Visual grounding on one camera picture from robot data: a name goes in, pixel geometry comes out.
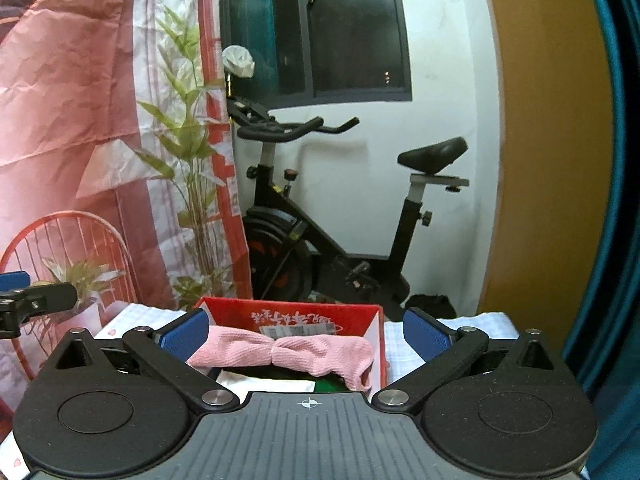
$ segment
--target window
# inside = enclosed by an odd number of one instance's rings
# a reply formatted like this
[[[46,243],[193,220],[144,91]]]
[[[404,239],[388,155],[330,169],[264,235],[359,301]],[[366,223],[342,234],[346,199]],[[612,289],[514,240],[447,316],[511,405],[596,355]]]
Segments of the window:
[[[222,0],[222,41],[254,77],[238,95],[270,108],[411,100],[402,0]]]

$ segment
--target black handlebar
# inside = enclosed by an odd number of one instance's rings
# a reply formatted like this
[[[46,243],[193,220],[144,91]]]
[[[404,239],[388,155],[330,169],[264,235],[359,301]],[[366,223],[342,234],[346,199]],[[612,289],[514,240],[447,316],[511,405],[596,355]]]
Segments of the black handlebar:
[[[322,128],[323,124],[322,117],[316,117],[304,124],[280,124],[270,121],[255,126],[242,126],[238,128],[238,137],[246,140],[260,140],[261,142],[291,142]]]
[[[231,118],[240,126],[237,131],[238,137],[260,142],[291,142],[311,132],[343,134],[360,124],[357,117],[336,128],[324,126],[322,117],[316,117],[306,123],[281,124],[269,115],[266,108],[241,97],[229,98],[227,108]]]

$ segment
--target cardboard box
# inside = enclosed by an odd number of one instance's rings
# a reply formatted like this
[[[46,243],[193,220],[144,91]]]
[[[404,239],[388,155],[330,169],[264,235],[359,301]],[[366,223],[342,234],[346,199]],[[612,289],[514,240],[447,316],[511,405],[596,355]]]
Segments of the cardboard box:
[[[378,305],[203,298],[198,306],[209,313],[211,324],[252,330],[273,338],[317,333],[363,337],[374,348],[369,396],[386,386],[384,316]]]

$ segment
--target silver bolt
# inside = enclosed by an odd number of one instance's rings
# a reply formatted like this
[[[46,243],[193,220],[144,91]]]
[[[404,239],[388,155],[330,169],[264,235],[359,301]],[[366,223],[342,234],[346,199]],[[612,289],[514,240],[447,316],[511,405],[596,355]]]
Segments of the silver bolt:
[[[224,406],[234,400],[234,394],[228,390],[209,390],[202,394],[202,402],[209,406]]]
[[[384,390],[378,394],[378,400],[386,406],[402,406],[409,400],[409,395],[402,390]]]

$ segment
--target pink fabric cover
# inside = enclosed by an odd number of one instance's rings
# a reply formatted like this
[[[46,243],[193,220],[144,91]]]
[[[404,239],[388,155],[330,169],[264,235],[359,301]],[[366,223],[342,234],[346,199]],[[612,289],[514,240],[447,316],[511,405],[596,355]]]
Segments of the pink fabric cover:
[[[257,332],[210,326],[207,342],[189,359],[197,368],[276,365],[322,377],[334,372],[347,388],[367,392],[373,346],[362,337],[312,335],[273,340]]]

